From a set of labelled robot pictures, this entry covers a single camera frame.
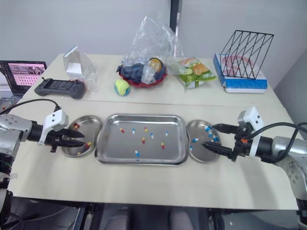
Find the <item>kidney-shaped metal dish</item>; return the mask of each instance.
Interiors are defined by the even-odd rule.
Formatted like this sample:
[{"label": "kidney-shaped metal dish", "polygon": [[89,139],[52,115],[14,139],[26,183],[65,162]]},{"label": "kidney-shaped metal dish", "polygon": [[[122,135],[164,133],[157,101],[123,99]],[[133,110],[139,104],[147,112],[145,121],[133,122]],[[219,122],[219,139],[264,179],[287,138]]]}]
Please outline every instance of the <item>kidney-shaped metal dish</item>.
[{"label": "kidney-shaped metal dish", "polygon": [[214,135],[217,138],[216,143],[221,143],[221,139],[214,129],[208,132],[205,127],[211,127],[211,124],[203,120],[193,120],[188,124],[189,152],[194,159],[202,163],[209,163],[216,161],[220,155],[207,150],[202,143],[212,141]]},{"label": "kidney-shaped metal dish", "polygon": [[82,116],[74,120],[68,128],[73,130],[75,124],[78,124],[80,126],[78,127],[78,129],[76,129],[76,131],[79,131],[84,135],[83,138],[78,138],[77,140],[83,141],[84,143],[91,142],[91,146],[87,147],[86,145],[84,145],[75,148],[62,147],[63,154],[68,157],[80,157],[92,152],[96,145],[97,134],[102,127],[102,121],[99,117],[94,115]]},{"label": "kidney-shaped metal dish", "polygon": [[187,148],[180,116],[114,114],[98,135],[95,157],[101,163],[178,165]]}]

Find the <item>snack bag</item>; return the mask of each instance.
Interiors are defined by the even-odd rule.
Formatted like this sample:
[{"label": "snack bag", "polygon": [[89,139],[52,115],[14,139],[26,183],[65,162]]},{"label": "snack bag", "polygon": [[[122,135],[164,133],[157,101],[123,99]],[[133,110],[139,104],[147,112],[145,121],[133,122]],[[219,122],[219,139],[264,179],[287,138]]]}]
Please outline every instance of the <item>snack bag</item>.
[{"label": "snack bag", "polygon": [[186,88],[196,88],[206,81],[217,79],[217,77],[198,59],[190,57],[179,62],[184,67],[183,73],[177,75]]}]

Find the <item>table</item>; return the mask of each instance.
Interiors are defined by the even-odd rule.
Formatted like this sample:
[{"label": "table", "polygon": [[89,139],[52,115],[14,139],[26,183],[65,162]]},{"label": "table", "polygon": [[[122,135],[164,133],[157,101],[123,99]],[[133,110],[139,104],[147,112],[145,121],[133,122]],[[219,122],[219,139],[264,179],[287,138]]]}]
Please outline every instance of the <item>table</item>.
[{"label": "table", "polygon": [[[186,123],[203,119],[211,123],[237,125],[239,113],[256,106],[265,124],[292,122],[271,87],[264,94],[226,93],[219,81],[185,90],[174,76],[152,89],[131,89],[127,97],[118,96],[114,81],[123,56],[89,55],[97,66],[97,89],[82,100],[49,95],[67,113],[70,121],[83,115],[97,115],[104,121],[114,113],[176,114]],[[215,73],[212,61],[201,58]],[[62,55],[48,67],[45,78],[67,80]],[[41,98],[34,93],[37,82],[22,101]],[[12,110],[26,119],[43,122],[54,109],[50,102],[35,102]],[[277,127],[264,136],[290,137],[292,130]],[[234,146],[234,136],[221,134],[223,145]],[[14,162],[9,188],[15,196],[85,202],[134,203],[241,209],[297,209],[290,183],[283,170],[256,158],[226,157],[202,164],[191,157],[180,166],[140,166],[100,164],[94,154],[68,158],[59,148],[33,142],[22,143]]]},{"label": "table", "polygon": [[[68,80],[64,70],[63,55],[60,54],[43,74],[44,78]],[[282,107],[273,89],[268,86],[264,94],[226,93],[218,80],[210,81],[196,89],[185,89],[183,84],[174,76],[168,75],[164,82],[150,89],[132,88],[127,97],[119,96],[114,91],[114,82],[119,78],[117,66],[121,64],[123,56],[119,55],[89,55],[92,63],[97,67],[96,92],[86,92],[82,100],[129,103],[155,104],[186,104],[186,105],[227,105],[227,106],[269,106]],[[215,75],[215,69],[210,58],[200,58]],[[24,98],[41,98],[34,92],[40,83],[38,80],[24,95]],[[68,96],[49,95],[50,99],[68,99]]]},{"label": "table", "polygon": [[[98,102],[58,99],[70,117],[98,115],[105,120],[113,113],[177,114],[186,123],[204,119],[212,123],[236,125],[236,118],[245,106],[204,106],[153,103]],[[42,123],[54,105],[35,102],[12,110],[12,114]],[[291,122],[282,107],[259,106],[266,124]],[[264,136],[290,137],[292,130],[277,127]],[[222,143],[233,147],[233,135],[221,134]],[[59,148],[38,147],[34,142],[22,143],[13,164],[9,189],[15,196],[87,201],[174,205],[241,209],[296,209],[286,174],[279,167],[256,158],[238,157],[233,163],[226,157],[202,164],[191,157],[180,166],[140,166],[100,164],[94,154],[68,158]]]}]

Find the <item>wire rack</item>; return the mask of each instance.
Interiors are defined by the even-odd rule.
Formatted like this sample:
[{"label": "wire rack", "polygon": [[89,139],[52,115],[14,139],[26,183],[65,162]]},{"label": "wire rack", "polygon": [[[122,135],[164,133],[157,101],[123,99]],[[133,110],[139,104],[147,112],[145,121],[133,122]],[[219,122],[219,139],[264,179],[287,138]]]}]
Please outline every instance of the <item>wire rack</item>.
[{"label": "wire rack", "polygon": [[220,54],[223,74],[256,79],[273,37],[273,34],[235,30]]}]

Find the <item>black handheld controller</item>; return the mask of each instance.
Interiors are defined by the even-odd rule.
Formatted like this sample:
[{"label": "black handheld controller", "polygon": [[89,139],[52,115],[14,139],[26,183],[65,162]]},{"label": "black handheld controller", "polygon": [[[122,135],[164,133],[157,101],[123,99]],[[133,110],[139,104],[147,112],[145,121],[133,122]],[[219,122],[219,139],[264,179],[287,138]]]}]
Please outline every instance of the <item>black handheld controller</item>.
[{"label": "black handheld controller", "polygon": [[35,89],[34,92],[40,96],[46,94],[68,95],[73,99],[80,99],[85,93],[85,84],[79,80],[53,80],[52,78],[44,79]]}]

